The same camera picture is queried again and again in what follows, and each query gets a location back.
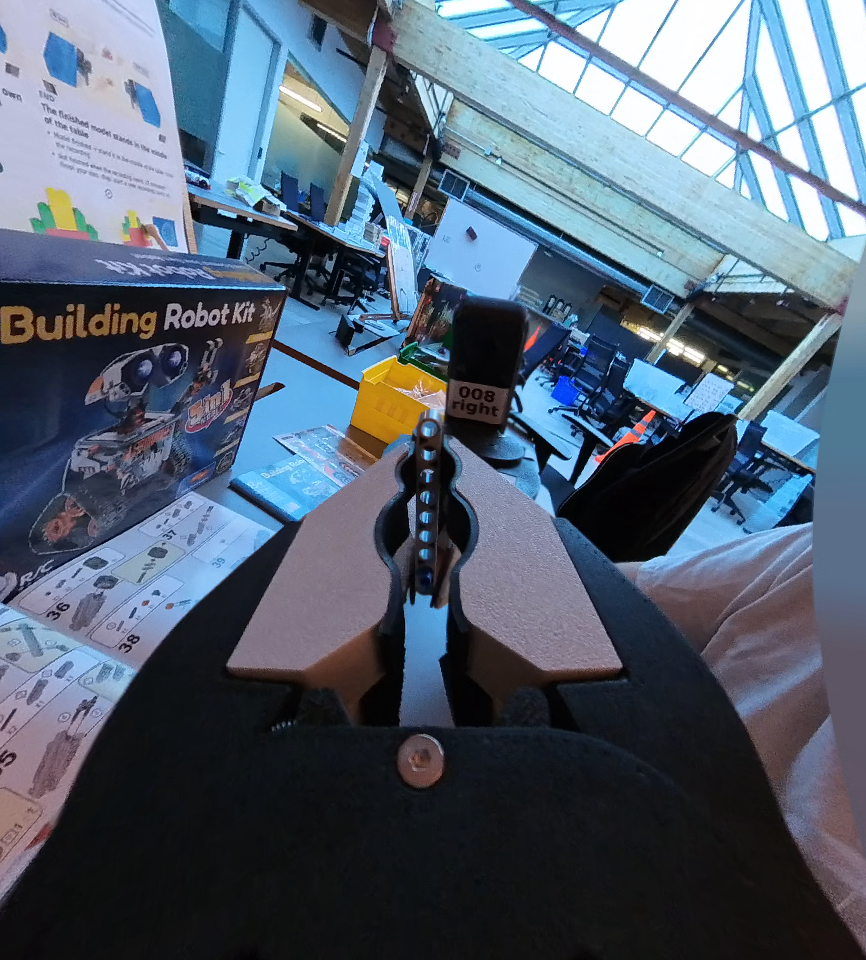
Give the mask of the colour printed leaflet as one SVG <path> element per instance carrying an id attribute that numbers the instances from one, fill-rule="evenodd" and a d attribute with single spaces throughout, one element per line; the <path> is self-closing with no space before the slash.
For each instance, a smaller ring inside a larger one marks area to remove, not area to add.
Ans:
<path id="1" fill-rule="evenodd" d="M 344 487 L 367 471 L 377 457 L 326 424 L 274 437 L 332 483 Z"/>

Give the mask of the large white whiteboard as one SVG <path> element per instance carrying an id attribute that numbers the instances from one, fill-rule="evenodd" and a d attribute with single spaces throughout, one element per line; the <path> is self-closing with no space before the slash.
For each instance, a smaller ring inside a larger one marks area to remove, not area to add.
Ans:
<path id="1" fill-rule="evenodd" d="M 475 296 L 510 301 L 536 249 L 534 241 L 450 198 L 423 265 Z"/>

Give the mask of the orange traffic cone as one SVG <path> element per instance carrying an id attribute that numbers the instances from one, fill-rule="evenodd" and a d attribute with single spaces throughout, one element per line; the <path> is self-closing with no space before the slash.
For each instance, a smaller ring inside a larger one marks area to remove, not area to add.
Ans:
<path id="1" fill-rule="evenodd" d="M 620 437 L 619 440 L 617 440 L 612 446 L 610 446 L 607 451 L 595 456 L 594 462 L 596 464 L 599 464 L 603 462 L 607 458 L 607 455 L 612 453 L 614 450 L 618 450 L 621 447 L 628 446 L 631 444 L 632 445 L 638 444 L 642 440 L 647 430 L 647 427 L 653 421 L 655 414 L 656 414 L 655 409 L 650 409 L 649 412 L 645 414 L 638 423 L 632 426 L 631 429 L 627 431 L 622 437 Z"/>

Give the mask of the wooden post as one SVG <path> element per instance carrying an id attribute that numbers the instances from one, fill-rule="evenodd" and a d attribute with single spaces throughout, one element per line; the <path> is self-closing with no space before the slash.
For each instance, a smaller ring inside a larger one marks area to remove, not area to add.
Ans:
<path id="1" fill-rule="evenodd" d="M 353 179 L 356 157 L 364 143 L 365 135 L 374 114 L 379 92 L 388 69 L 388 52 L 372 46 L 369 52 L 367 71 L 360 91 L 356 109 L 343 148 L 338 174 L 334 182 L 323 222 L 336 227 Z"/>

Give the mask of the yellow plastic parts bin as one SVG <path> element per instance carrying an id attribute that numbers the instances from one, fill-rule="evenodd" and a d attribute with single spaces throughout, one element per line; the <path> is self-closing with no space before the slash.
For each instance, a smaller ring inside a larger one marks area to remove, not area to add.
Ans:
<path id="1" fill-rule="evenodd" d="M 350 425 L 384 443 L 411 435 L 428 409 L 442 409 L 447 384 L 391 357 L 363 371 Z"/>

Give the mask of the white instruction poster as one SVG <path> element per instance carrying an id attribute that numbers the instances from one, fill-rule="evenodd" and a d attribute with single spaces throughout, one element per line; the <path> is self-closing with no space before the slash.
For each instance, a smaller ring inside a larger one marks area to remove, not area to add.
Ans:
<path id="1" fill-rule="evenodd" d="M 155 2 L 0 1 L 0 229 L 190 250 Z"/>

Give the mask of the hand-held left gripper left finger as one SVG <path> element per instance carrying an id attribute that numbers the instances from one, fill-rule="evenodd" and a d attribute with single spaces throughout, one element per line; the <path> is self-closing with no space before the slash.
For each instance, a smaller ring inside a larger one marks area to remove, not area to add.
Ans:
<path id="1" fill-rule="evenodd" d="M 355 721 L 400 722 L 413 453 L 393 444 L 298 525 L 230 674 L 333 690 Z"/>

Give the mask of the open white instruction booklet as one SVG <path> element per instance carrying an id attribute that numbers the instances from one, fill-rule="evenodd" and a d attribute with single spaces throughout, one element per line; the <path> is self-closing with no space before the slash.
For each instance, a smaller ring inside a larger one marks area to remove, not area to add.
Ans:
<path id="1" fill-rule="evenodd" d="M 271 536 L 189 493 L 0 602 L 0 900 L 138 670 Z"/>

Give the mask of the dark blue toy kit box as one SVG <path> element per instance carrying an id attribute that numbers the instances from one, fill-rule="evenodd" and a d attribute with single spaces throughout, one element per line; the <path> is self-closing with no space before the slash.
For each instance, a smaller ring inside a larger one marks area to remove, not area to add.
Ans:
<path id="1" fill-rule="evenodd" d="M 0 229 L 0 599 L 228 471 L 287 291 Z"/>

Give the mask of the dark printed toy box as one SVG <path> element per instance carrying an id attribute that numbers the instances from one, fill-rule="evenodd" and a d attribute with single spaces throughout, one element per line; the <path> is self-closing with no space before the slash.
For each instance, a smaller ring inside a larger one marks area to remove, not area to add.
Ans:
<path id="1" fill-rule="evenodd" d="M 463 286 L 431 273 L 422 290 L 403 347 L 417 344 L 435 352 L 450 352 L 455 314 L 466 295 L 467 290 Z"/>

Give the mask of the grey perforated building beam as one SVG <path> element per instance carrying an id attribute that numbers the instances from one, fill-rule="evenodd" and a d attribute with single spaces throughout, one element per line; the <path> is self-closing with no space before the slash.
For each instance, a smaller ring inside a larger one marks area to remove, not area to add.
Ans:
<path id="1" fill-rule="evenodd" d="M 422 566 L 435 570 L 439 554 L 439 502 L 442 441 L 442 409 L 430 409 L 415 429 L 415 571 Z M 416 588 L 415 594 L 421 593 Z"/>

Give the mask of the small whiteboard easel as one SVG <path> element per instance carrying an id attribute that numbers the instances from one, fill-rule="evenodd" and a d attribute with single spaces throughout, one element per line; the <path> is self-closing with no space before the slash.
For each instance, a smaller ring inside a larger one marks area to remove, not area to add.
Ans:
<path id="1" fill-rule="evenodd" d="M 683 405 L 697 414 L 714 412 L 732 388 L 732 381 L 708 372 L 685 397 Z"/>

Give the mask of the blue cover booklet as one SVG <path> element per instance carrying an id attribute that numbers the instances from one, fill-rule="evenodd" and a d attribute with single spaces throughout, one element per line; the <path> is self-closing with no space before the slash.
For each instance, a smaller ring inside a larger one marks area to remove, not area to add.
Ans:
<path id="1" fill-rule="evenodd" d="M 299 455 L 233 478 L 230 488 L 279 521 L 300 522 L 341 486 Z"/>

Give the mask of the black draped office chair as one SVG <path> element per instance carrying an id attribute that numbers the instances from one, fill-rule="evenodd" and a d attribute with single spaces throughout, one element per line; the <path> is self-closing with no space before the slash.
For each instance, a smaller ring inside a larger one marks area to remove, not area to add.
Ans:
<path id="1" fill-rule="evenodd" d="M 734 414 L 700 414 L 676 436 L 619 447 L 564 499 L 556 517 L 613 562 L 665 555 L 733 461 L 736 420 Z"/>

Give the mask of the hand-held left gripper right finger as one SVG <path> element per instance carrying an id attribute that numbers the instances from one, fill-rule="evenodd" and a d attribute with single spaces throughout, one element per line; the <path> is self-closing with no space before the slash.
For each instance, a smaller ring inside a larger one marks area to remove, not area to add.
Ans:
<path id="1" fill-rule="evenodd" d="M 623 666 L 554 519 L 472 450 L 454 463 L 443 681 L 456 726 L 487 726 L 521 689 L 612 681 Z"/>

